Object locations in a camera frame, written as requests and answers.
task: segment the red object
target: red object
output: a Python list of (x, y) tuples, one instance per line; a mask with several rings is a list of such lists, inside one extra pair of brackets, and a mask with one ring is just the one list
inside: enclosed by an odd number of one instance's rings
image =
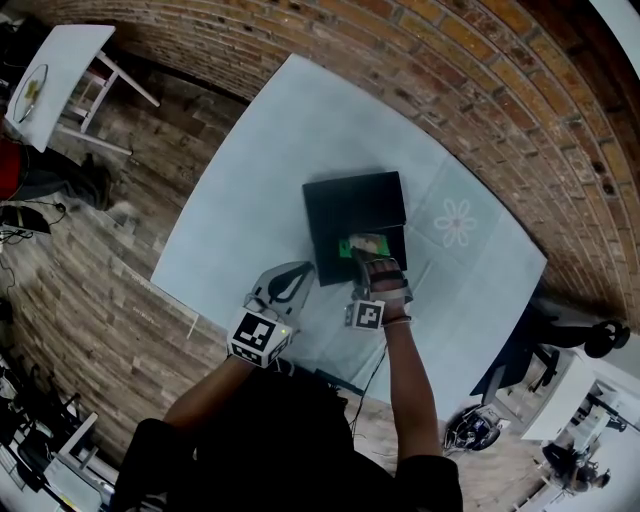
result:
[(18, 190), (20, 145), (0, 139), (0, 199), (9, 199)]

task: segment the black shirt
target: black shirt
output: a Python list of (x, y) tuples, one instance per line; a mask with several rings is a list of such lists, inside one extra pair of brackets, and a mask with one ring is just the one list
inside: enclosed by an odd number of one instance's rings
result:
[(256, 371), (193, 444), (138, 425), (111, 510), (138, 509), (461, 512), (462, 496), (449, 459), (411, 457), (393, 478), (357, 453), (325, 383)]

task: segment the table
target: table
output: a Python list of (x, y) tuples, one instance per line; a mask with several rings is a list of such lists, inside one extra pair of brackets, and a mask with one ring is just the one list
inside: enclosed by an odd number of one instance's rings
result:
[(500, 389), (492, 402), (522, 439), (555, 440), (571, 425), (571, 418), (596, 382), (584, 354), (555, 347), (554, 350), (560, 352), (556, 374), (548, 386), (539, 388), (534, 404), (527, 403), (519, 391), (509, 394), (507, 389)]
[[(264, 270), (313, 259), (302, 185), (380, 171), (400, 173), (413, 332), (448, 418), (511, 334), (546, 260), (440, 144), (302, 57), (285, 62), (218, 149), (151, 281), (224, 327)], [(383, 334), (343, 327), (351, 289), (316, 281), (284, 356), (364, 389)], [(387, 361), (368, 394), (389, 401)]]
[[(27, 67), (9, 102), (5, 118), (38, 151), (43, 152), (53, 131), (59, 130), (109, 149), (127, 155), (131, 154), (131, 150), (127, 148), (110, 144), (103, 139), (85, 133), (95, 111), (117, 77), (125, 80), (156, 107), (160, 105), (102, 51), (102, 47), (114, 32), (115, 27), (109, 25), (58, 25), (51, 31)], [(95, 58), (107, 65), (112, 70), (112, 75), (108, 80), (103, 81), (102, 90), (93, 102), (91, 109), (84, 112), (81, 130), (74, 130), (59, 123), (59, 119), (78, 82)], [(16, 102), (32, 73), (43, 64), (48, 66), (46, 81), (34, 110), (20, 123), (19, 119), (14, 119)]]

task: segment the cable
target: cable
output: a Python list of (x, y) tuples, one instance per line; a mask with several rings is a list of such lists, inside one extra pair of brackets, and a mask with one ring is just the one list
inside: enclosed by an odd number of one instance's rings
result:
[(16, 275), (13, 273), (13, 269), (9, 266), (4, 266), (4, 263), (2, 263), (2, 259), (0, 258), (0, 267), (2, 267), (2, 270), (6, 270), (11, 272), (11, 279), (13, 280), (13, 282), (7, 286), (6, 290), (4, 291), (4, 295), (5, 297), (9, 297), (9, 288), (13, 288), (16, 285)]
[(367, 395), (367, 391), (369, 390), (369, 386), (371, 385), (371, 381), (373, 381), (373, 378), (376, 376), (376, 373), (378, 372), (378, 368), (380, 368), (380, 365), (382, 364), (382, 361), (384, 361), (384, 358), (385, 358), (386, 355), (387, 355), (387, 345), (385, 344), (384, 351), (382, 352), (382, 357), (378, 361), (378, 364), (376, 365), (375, 369), (373, 370), (373, 373), (371, 374), (371, 377), (369, 377), (369, 382), (367, 382), (367, 385), (365, 386), (364, 391), (362, 392), (362, 396), (360, 397), (360, 404), (358, 405), (358, 410), (356, 411), (356, 415), (353, 418), (353, 421), (349, 424), (349, 426), (351, 427), (351, 438), (352, 439), (355, 439), (355, 437), (356, 437), (356, 426), (357, 426), (357, 423), (358, 423), (358, 416), (360, 416), (360, 411), (362, 410), (362, 404), (364, 403), (364, 397)]
[(65, 208), (65, 206), (62, 203), (58, 203), (57, 205), (55, 205), (55, 207), (56, 207), (56, 210), (62, 211), (62, 215), (60, 215), (60, 218), (57, 221), (52, 222), (51, 224), (49, 224), (49, 227), (53, 226), (54, 224), (57, 224), (62, 219), (64, 219), (65, 215), (67, 215), (67, 209)]

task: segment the light blue tablecloth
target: light blue tablecloth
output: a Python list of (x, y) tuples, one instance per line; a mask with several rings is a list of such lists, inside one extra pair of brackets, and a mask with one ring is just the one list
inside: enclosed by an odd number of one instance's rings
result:
[[(380, 171), (401, 176), (413, 332), (447, 418), (504, 345), (546, 260), (440, 144), (301, 57), (287, 60), (214, 156), (152, 282), (225, 327), (264, 270), (313, 259), (302, 185)], [(383, 337), (342, 326), (351, 288), (315, 283), (284, 356), (364, 388)], [(389, 400), (387, 361), (368, 394)]]

